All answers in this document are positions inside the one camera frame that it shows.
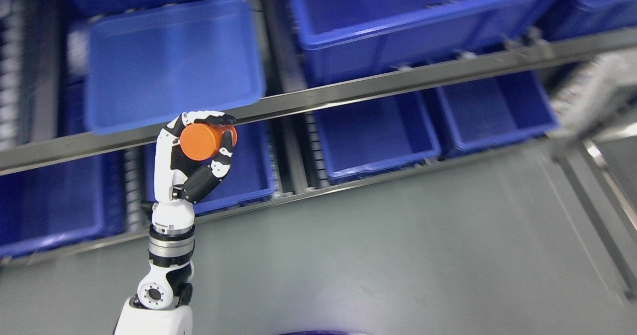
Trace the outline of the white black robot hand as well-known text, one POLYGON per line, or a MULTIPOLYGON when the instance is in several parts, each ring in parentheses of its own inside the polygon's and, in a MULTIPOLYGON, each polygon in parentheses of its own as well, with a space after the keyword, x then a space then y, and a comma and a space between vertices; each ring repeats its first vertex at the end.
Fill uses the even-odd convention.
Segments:
POLYGON ((194 224, 194 204, 219 186, 231 169, 234 133, 229 129, 236 118, 219 111, 180 113, 162 127, 155 143, 153 193, 156 200, 151 224, 160 234, 190 231, 194 224), (182 133, 188 126, 205 125, 222 129, 220 149, 210 163, 189 159, 181 149, 182 133))

